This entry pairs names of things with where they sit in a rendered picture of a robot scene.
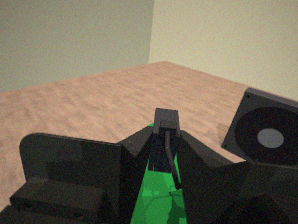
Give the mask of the black fan cable with plug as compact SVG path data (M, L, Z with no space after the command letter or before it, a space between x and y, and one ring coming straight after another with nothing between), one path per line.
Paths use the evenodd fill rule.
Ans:
M177 190L182 189L174 163L179 140L178 110L156 108L148 171L172 173Z

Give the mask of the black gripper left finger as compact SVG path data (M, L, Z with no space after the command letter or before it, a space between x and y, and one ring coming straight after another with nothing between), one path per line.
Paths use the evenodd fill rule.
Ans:
M117 143L30 133L19 145L25 181L32 177L102 188L107 223L130 224L148 164L153 126Z

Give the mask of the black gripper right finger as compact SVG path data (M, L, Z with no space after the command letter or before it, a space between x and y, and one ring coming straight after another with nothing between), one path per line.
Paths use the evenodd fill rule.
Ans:
M298 167L234 163L184 130L177 164L187 224L240 224L257 193L298 198Z

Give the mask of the green circuit board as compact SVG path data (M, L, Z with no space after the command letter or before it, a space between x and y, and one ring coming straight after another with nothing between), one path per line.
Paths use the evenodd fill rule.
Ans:
M172 173L148 171L148 164L130 224L187 224L183 192Z

